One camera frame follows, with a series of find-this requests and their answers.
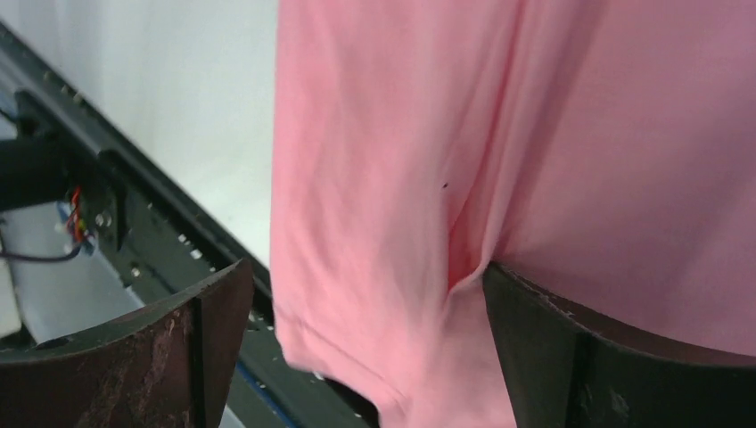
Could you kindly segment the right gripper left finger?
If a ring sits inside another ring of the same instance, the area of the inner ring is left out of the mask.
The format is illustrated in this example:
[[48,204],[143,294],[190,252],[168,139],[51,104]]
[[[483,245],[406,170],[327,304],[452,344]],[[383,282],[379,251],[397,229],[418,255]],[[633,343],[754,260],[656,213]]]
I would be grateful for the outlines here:
[[242,259],[106,323],[3,352],[2,426],[218,426],[253,293]]

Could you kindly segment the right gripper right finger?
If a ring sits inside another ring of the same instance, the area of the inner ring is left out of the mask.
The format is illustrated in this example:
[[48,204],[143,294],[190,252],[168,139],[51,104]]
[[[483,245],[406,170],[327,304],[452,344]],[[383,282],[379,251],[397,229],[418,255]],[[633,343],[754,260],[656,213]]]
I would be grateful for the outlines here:
[[482,290],[520,427],[752,427],[755,359],[675,341],[499,265]]

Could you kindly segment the light pink t-shirt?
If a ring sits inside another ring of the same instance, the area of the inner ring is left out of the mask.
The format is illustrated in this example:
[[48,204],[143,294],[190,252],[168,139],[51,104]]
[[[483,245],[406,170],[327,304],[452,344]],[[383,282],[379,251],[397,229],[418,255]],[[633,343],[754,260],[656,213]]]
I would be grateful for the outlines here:
[[497,261],[755,351],[752,1],[282,1],[270,275],[285,361],[384,427],[512,427]]

